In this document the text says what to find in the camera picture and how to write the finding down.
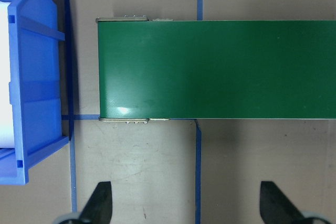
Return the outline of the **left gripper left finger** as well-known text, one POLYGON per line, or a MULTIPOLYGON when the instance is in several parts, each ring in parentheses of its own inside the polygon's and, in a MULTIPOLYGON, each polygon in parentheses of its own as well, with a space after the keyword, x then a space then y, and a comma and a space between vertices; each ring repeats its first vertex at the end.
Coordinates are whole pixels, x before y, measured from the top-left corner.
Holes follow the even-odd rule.
POLYGON ((80 223, 110 223, 112 212, 111 182, 99 182, 79 215, 79 221, 80 223))

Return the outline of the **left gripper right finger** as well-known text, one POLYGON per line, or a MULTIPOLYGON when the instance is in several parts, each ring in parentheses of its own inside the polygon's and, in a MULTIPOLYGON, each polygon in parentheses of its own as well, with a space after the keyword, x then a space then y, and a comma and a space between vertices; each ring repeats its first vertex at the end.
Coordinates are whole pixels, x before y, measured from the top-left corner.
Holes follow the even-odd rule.
POLYGON ((259 211, 264 223, 307 223, 303 214, 271 181, 260 184, 259 211))

